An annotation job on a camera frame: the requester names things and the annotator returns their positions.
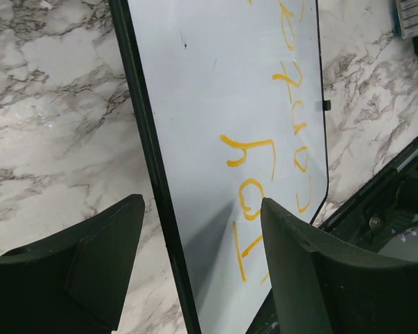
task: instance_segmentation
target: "gray marble veining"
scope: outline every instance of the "gray marble veining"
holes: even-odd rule
[[[389,1],[319,0],[328,217],[418,135]],[[185,333],[107,2],[0,0],[0,254],[131,193],[146,220],[118,333]]]

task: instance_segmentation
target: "handwritten number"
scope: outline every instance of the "handwritten number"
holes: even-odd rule
[[[293,129],[294,129],[294,135],[298,134],[299,132],[301,132],[305,127],[307,127],[306,123],[300,123],[300,124],[295,124],[295,107],[296,106],[302,106],[302,109],[304,108],[304,102],[303,101],[296,101],[293,104],[293,108],[291,109],[291,117],[293,119]]]
[[[291,23],[291,18],[294,17],[294,13],[289,11],[282,2],[280,3],[280,10],[281,10],[281,21],[280,21],[281,31],[284,33],[286,46],[290,49],[290,51],[294,51],[295,50],[295,32],[294,32],[293,24]],[[294,44],[290,44],[288,40],[288,36],[286,35],[286,29],[285,29],[285,23],[284,23],[285,21],[288,22],[288,25],[290,27],[291,35],[293,35]]]
[[[293,64],[294,64],[296,70],[299,72],[299,76],[300,76],[299,81],[296,82],[296,81],[294,81],[294,80],[292,80],[288,77],[288,73],[286,71],[286,66],[282,61],[280,62],[280,65],[283,68],[284,73],[283,74],[274,74],[272,76],[272,80],[284,80],[286,82],[286,86],[288,87],[288,94],[290,95],[290,103],[291,104],[293,104],[293,95],[291,93],[291,86],[290,85],[295,86],[296,88],[300,88],[300,86],[302,85],[302,82],[304,81],[304,76],[302,74],[302,71],[299,68],[299,65],[295,61],[293,61]]]
[[[233,141],[232,139],[230,139],[227,136],[225,136],[224,134],[222,134],[220,136],[220,140],[223,143],[231,146],[232,148],[237,148],[237,149],[243,151],[243,158],[240,158],[239,160],[228,160],[226,162],[226,164],[229,167],[238,167],[238,166],[242,165],[244,162],[246,162],[247,151],[250,148],[259,148],[261,146],[271,145],[271,147],[272,147],[272,155],[274,157],[274,162],[272,164],[271,180],[274,179],[274,171],[275,171],[275,168],[276,168],[276,147],[275,147],[274,141],[272,139],[267,139],[265,141],[253,141],[252,143],[239,143],[237,141]]]
[[[242,281],[246,282],[246,274],[245,274],[245,267],[243,266],[243,260],[246,256],[248,256],[249,252],[257,246],[262,240],[263,235],[259,236],[252,244],[250,244],[243,253],[240,253],[240,242],[238,241],[238,229],[237,229],[237,223],[235,221],[232,222],[232,227],[234,231],[234,240],[235,240],[235,251],[237,253],[237,261],[238,261],[238,267],[240,268],[240,275],[242,276]],[[266,281],[267,278],[264,278],[262,280],[261,285]]]
[[[255,214],[248,214],[248,212],[251,211],[251,208],[246,206],[245,198],[243,197],[243,190],[245,190],[245,188],[249,186],[250,184],[256,186],[258,190],[260,190],[260,194],[261,194],[260,201],[265,197],[265,194],[263,192],[262,185],[260,184],[259,181],[255,179],[248,179],[244,181],[242,185],[240,186],[240,188],[238,189],[238,195],[240,197],[240,205],[242,206],[242,209],[243,209],[243,215],[248,221],[253,221],[255,218],[257,218],[260,215],[260,210],[258,210]]]
[[[297,160],[297,155],[303,151],[307,151],[307,155],[305,157],[305,166],[302,166],[300,164],[300,162]],[[295,152],[294,152],[294,164],[303,172],[306,173],[307,172],[307,164],[308,164],[308,154],[309,154],[309,148],[308,146],[302,146],[300,148],[298,148]]]
[[[295,198],[297,201],[297,208],[299,209],[299,213],[303,214],[311,205],[311,192],[312,192],[312,187],[311,187],[311,175],[309,176],[309,201],[307,203],[307,205],[305,205],[304,207],[300,207],[300,201],[299,201],[299,194],[296,193],[295,194]]]

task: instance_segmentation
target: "white marble surface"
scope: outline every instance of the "white marble surface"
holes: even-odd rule
[[[318,221],[418,135],[418,59],[388,0],[320,0],[330,194]],[[109,8],[0,0],[0,254],[147,203],[118,333],[185,333]]]

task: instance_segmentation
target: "yellow marker writing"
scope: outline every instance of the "yellow marker writing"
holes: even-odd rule
[[[242,257],[245,258],[248,256],[249,252],[252,251],[252,249],[258,245],[260,241],[263,240],[263,235],[259,236],[257,239],[254,240],[252,244],[248,246],[248,248],[245,249],[245,251],[242,253]]]
[[[264,282],[266,282],[267,280],[268,280],[268,278],[270,277],[270,273],[267,273],[266,275],[265,275],[265,277],[262,279],[262,281],[261,281],[261,283],[260,283],[260,285],[263,285],[263,283]]]
[[[300,131],[302,131],[305,127],[307,127],[306,123],[300,123],[300,124],[295,124],[295,107],[296,106],[302,106],[302,109],[304,108],[304,102],[303,101],[296,101],[293,104],[293,108],[291,109],[291,117],[293,119],[293,129],[294,129],[294,135],[298,134]]]
[[[299,203],[299,194],[296,193],[295,194],[295,198],[297,200],[297,208],[299,209],[299,213],[303,214],[311,205],[311,175],[309,176],[309,201],[307,203],[307,205],[305,205],[304,207],[300,207],[300,203]]]
[[[304,21],[305,16],[305,0],[302,0],[302,14],[300,14],[299,22],[302,23]]]
[[[245,269],[243,268],[243,262],[240,256],[240,246],[238,244],[237,224],[235,223],[235,221],[232,222],[232,227],[234,229],[235,250],[237,251],[237,261],[238,261],[238,266],[240,267],[240,275],[242,276],[243,282],[246,282]]]
[[[285,43],[286,46],[290,49],[290,51],[295,50],[295,32],[293,24],[291,23],[291,18],[294,17],[294,13],[290,12],[287,7],[281,2],[280,3],[280,9],[281,9],[281,31],[284,34]],[[291,34],[293,35],[294,44],[290,44],[288,40],[288,36],[286,35],[286,29],[284,22],[287,21],[288,25],[290,26]]]
[[[245,204],[245,198],[243,197],[243,190],[249,185],[254,185],[258,188],[258,190],[260,190],[260,194],[261,194],[260,201],[263,199],[263,197],[265,197],[265,194],[263,192],[262,185],[260,184],[259,181],[255,179],[248,179],[244,181],[242,185],[240,186],[240,188],[238,189],[238,195],[240,197],[240,205],[242,206],[242,209],[243,209],[243,215],[248,221],[253,221],[255,218],[257,218],[260,215],[260,210],[258,210],[255,214],[248,214],[248,212],[251,211],[251,208],[246,206]]]
[[[271,180],[274,179],[274,171],[275,171],[275,168],[276,168],[276,147],[274,146],[274,141],[272,139],[267,139],[265,141],[253,141],[252,143],[239,143],[237,141],[233,141],[232,139],[230,139],[227,136],[225,136],[224,134],[222,134],[220,136],[220,140],[223,143],[231,146],[232,148],[237,148],[237,149],[243,151],[243,158],[240,158],[239,160],[228,160],[226,162],[226,164],[229,167],[238,167],[241,164],[243,164],[246,161],[248,149],[259,148],[259,147],[265,146],[265,145],[271,145],[272,155],[274,157],[274,161],[273,161],[273,164],[272,164]]]
[[[305,166],[302,166],[299,161],[297,160],[297,155],[303,151],[307,151],[307,156],[305,157]],[[309,154],[309,148],[308,146],[302,146],[300,148],[298,148],[295,152],[294,152],[294,164],[303,172],[306,173],[307,172],[307,164],[308,164],[308,154]]]
[[[296,70],[299,72],[300,79],[299,79],[298,82],[296,82],[296,81],[294,81],[294,80],[292,80],[288,77],[288,73],[286,71],[286,66],[283,62],[280,62],[280,65],[284,69],[284,74],[277,73],[277,74],[272,75],[272,80],[284,80],[286,82],[286,85],[288,87],[288,94],[290,95],[290,103],[291,104],[293,103],[293,96],[291,94],[290,85],[295,86],[296,88],[300,88],[300,85],[302,85],[302,82],[304,81],[304,76],[302,74],[302,71],[299,68],[299,65],[297,65],[297,63],[295,61],[293,61],[293,64],[294,64]]]

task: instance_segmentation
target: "whiteboard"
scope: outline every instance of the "whiteboard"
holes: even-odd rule
[[[327,193],[316,0],[128,5],[201,332],[244,334],[262,198],[308,223]]]

